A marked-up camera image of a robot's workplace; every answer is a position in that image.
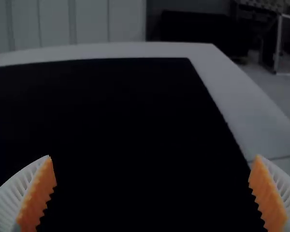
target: white ribbed part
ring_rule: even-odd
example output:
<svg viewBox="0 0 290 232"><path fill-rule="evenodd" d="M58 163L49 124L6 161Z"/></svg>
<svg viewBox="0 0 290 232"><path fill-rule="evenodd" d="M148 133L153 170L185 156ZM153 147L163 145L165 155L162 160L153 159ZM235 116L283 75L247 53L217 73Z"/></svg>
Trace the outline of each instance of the white ribbed part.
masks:
<svg viewBox="0 0 290 232"><path fill-rule="evenodd" d="M268 159L262 157L262 161L267 167L274 181L274 184L282 198L284 207L287 212L288 221L284 231L290 232L290 176Z"/></svg>
<svg viewBox="0 0 290 232"><path fill-rule="evenodd" d="M49 156L44 156L23 168L0 187L0 232L18 231L16 223L22 201L37 171Z"/></svg>

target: black foam surface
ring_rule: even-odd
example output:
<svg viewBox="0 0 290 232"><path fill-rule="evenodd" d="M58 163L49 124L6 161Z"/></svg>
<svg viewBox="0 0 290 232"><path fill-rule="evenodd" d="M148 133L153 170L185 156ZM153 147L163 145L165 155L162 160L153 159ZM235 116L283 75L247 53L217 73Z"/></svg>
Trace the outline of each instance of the black foam surface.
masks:
<svg viewBox="0 0 290 232"><path fill-rule="evenodd" d="M264 230L249 167L188 59L0 67L0 185L48 154L58 186L38 231Z"/></svg>

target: gray floor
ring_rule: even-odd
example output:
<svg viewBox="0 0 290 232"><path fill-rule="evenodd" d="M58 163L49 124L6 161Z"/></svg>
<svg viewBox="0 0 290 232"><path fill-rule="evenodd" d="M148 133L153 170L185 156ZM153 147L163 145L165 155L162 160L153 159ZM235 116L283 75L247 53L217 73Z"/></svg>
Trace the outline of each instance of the gray floor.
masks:
<svg viewBox="0 0 290 232"><path fill-rule="evenodd" d="M239 66L278 105L290 119L290 76L279 76L268 72L258 64L258 53L249 53L248 64ZM284 55L281 70L290 72L290 56ZM290 157L273 160L290 175Z"/></svg>

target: metal frame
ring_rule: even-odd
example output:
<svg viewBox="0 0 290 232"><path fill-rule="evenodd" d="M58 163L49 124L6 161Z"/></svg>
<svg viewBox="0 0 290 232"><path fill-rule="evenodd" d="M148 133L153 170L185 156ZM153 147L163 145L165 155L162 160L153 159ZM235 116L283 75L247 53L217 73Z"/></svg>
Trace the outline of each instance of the metal frame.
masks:
<svg viewBox="0 0 290 232"><path fill-rule="evenodd" d="M280 51L281 51L281 41L282 41L283 19L284 18L290 19L290 15L288 15L288 14L279 14L278 15L277 42L276 42L276 50L275 50L275 56L274 56L274 68L269 68L264 63L262 63L261 54L262 54L263 48L261 48L261 52L260 52L260 62L266 69L269 69L271 72L273 72L276 75L290 76L289 72L287 72L287 73L278 72L279 60L280 60Z"/></svg>

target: white platform edge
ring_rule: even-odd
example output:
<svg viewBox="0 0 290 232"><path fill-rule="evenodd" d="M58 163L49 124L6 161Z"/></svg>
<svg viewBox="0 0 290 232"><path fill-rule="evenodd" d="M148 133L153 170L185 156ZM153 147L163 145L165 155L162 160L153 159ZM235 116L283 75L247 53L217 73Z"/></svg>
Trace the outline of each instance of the white platform edge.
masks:
<svg viewBox="0 0 290 232"><path fill-rule="evenodd" d="M247 161L252 161L256 154L268 159L290 155L290 120L212 44L97 43L59 46L2 53L0 66L70 59L151 57L190 59ZM209 130L215 133L215 128L210 125ZM228 155L228 151L221 151L221 155Z"/></svg>

